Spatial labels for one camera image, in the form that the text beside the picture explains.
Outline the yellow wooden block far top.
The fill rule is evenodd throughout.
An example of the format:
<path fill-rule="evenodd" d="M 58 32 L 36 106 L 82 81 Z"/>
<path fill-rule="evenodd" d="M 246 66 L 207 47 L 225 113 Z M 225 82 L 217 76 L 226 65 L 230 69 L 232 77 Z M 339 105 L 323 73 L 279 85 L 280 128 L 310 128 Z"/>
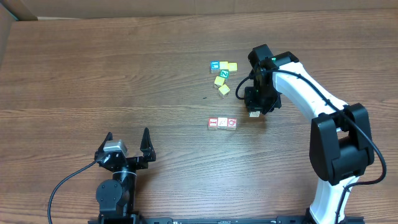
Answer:
<path fill-rule="evenodd" d="M 230 62 L 228 64 L 228 70 L 233 73 L 238 71 L 238 64 L 236 62 Z"/>

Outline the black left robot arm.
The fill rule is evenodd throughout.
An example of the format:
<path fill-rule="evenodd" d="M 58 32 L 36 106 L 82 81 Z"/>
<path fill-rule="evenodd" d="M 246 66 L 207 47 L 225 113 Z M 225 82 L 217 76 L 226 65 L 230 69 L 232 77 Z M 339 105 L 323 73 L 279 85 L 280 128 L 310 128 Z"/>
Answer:
<path fill-rule="evenodd" d="M 148 128 L 141 140 L 141 156 L 128 157 L 122 140 L 114 140 L 108 133 L 95 152 L 95 162 L 110 171 L 112 178 L 103 181 L 96 189 L 99 203 L 98 223 L 139 223 L 141 216 L 134 209 L 137 171 L 148 168 L 156 161 L 156 153 Z"/>

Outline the blue letter wooden block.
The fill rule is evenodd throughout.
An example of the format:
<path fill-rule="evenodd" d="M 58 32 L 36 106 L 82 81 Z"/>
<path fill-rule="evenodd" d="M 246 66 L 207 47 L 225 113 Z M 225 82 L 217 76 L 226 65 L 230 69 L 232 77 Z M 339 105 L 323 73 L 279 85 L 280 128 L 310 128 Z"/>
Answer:
<path fill-rule="evenodd" d="M 220 61 L 210 62 L 210 73 L 218 73 L 220 71 Z"/>

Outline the red letter wooden block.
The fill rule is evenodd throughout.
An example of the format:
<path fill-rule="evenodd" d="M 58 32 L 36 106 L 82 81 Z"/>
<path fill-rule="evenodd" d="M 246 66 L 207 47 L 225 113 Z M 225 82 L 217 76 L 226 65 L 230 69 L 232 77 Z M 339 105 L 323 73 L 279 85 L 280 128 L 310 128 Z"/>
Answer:
<path fill-rule="evenodd" d="M 218 129 L 218 118 L 208 118 L 208 129 Z"/>

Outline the red symbol wooden block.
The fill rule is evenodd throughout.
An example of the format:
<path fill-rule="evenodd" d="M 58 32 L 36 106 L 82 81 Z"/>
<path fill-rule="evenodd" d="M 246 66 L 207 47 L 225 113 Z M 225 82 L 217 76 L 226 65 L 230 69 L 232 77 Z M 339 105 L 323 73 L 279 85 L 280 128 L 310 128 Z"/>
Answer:
<path fill-rule="evenodd" d="M 236 129 L 237 127 L 237 119 L 228 118 L 227 119 L 227 129 Z"/>

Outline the yellow wooden block lower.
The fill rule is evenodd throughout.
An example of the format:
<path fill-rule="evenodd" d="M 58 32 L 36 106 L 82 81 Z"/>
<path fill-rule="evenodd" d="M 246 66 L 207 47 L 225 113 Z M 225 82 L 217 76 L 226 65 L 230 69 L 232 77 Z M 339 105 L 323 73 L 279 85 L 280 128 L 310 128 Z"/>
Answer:
<path fill-rule="evenodd" d="M 229 94 L 229 92 L 230 92 L 230 89 L 229 89 L 228 85 L 226 85 L 226 84 L 221 85 L 221 86 L 218 88 L 218 94 L 219 94 L 220 97 L 222 97 L 222 98 L 227 97 L 227 95 Z"/>

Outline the green letter wooden block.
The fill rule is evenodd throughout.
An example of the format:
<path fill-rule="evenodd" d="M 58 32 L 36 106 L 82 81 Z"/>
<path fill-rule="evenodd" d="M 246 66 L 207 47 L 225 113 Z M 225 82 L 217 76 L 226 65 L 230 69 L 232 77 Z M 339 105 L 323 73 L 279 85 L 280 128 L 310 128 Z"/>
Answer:
<path fill-rule="evenodd" d="M 222 77 L 222 78 L 228 79 L 229 78 L 229 74 L 230 74 L 229 70 L 221 70 L 220 73 L 219 73 L 219 76 Z"/>

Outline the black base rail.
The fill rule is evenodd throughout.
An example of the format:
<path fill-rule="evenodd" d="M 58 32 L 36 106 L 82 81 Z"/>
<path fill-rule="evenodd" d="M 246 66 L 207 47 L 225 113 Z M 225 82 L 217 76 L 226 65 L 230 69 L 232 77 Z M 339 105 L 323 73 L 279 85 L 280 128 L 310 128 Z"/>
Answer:
<path fill-rule="evenodd" d="M 88 224 L 97 223 L 138 223 L 138 224 L 311 224 L 315 223 L 308 215 L 278 216 L 276 218 L 199 218 L 199 219 L 173 219 L 132 217 L 122 220 L 89 220 Z"/>

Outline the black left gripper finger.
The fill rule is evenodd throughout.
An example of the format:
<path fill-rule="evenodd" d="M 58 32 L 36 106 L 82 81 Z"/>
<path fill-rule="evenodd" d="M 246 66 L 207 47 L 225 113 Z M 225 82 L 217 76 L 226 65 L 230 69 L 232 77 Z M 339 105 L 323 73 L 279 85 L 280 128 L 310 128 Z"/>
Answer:
<path fill-rule="evenodd" d="M 97 152 L 101 153 L 104 151 L 104 146 L 108 141 L 112 141 L 113 140 L 113 134 L 111 132 L 108 132 L 104 141 L 101 143 L 100 147 L 98 148 Z"/>
<path fill-rule="evenodd" d="M 150 139 L 149 128 L 144 129 L 144 133 L 142 135 L 140 151 L 143 153 L 143 158 L 147 162 L 156 161 L 156 153 L 154 147 L 152 145 L 152 141 Z"/>

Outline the white letter wooden block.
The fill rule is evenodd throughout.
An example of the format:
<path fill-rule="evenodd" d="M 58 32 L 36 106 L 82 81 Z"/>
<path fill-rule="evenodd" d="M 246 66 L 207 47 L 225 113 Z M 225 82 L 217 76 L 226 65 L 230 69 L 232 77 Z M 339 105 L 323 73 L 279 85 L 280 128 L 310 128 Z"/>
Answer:
<path fill-rule="evenodd" d="M 258 118 L 259 117 L 259 115 L 260 115 L 260 111 L 250 111 L 249 112 L 249 116 L 251 117 L 251 118 Z"/>

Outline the yellow wooden block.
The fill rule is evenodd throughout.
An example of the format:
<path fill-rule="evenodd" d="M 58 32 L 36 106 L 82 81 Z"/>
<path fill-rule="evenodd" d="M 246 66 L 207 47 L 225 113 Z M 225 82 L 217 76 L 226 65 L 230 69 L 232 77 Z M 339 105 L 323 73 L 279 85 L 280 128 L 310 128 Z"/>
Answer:
<path fill-rule="evenodd" d="M 217 76 L 214 80 L 214 87 L 219 88 L 219 87 L 223 86 L 224 83 L 225 83 L 225 78 Z"/>
<path fill-rule="evenodd" d="M 219 94 L 220 97 L 222 97 L 222 98 L 227 97 L 227 95 L 229 94 L 229 92 L 230 92 L 230 89 L 229 89 L 228 85 L 226 85 L 226 84 L 221 85 L 221 86 L 218 88 L 218 94 Z"/>
<path fill-rule="evenodd" d="M 220 61 L 220 70 L 229 70 L 229 62 Z"/>
<path fill-rule="evenodd" d="M 228 64 L 228 70 L 233 73 L 238 71 L 238 64 L 236 62 L 230 62 Z"/>

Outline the yellow wooden block left top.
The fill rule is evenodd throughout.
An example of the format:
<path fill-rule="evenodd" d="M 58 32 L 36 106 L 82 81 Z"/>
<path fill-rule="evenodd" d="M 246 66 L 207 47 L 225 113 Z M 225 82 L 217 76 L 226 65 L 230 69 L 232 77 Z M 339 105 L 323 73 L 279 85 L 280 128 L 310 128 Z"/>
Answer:
<path fill-rule="evenodd" d="M 220 70 L 229 70 L 229 62 L 220 61 Z"/>

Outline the plain cream wooden block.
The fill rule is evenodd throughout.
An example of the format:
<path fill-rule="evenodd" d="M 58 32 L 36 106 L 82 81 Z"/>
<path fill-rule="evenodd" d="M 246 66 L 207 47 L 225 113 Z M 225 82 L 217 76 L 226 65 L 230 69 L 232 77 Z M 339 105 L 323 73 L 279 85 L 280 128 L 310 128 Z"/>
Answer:
<path fill-rule="evenodd" d="M 226 129 L 228 127 L 228 119 L 219 117 L 217 121 L 217 128 L 218 129 Z"/>

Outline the yellow wooden block upper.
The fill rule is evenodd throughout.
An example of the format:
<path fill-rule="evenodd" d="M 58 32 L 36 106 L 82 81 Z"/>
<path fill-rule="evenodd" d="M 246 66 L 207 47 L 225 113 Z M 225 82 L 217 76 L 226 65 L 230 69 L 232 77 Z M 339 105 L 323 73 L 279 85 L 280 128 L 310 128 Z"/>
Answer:
<path fill-rule="evenodd" d="M 219 88 L 219 87 L 223 86 L 224 83 L 225 83 L 225 78 L 217 76 L 214 80 L 214 87 Z"/>

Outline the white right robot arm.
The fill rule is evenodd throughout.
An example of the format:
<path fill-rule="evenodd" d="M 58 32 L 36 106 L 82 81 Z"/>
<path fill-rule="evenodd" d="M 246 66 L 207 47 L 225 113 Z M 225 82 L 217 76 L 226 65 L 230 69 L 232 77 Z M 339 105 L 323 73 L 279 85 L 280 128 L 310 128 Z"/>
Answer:
<path fill-rule="evenodd" d="M 291 52 L 274 55 L 266 45 L 248 55 L 252 86 L 244 89 L 251 116 L 267 114 L 282 106 L 285 95 L 310 121 L 309 158 L 318 176 L 315 198 L 301 223 L 364 223 L 348 217 L 345 206 L 351 189 L 373 164 L 375 145 L 366 108 L 349 105 L 317 83 Z"/>

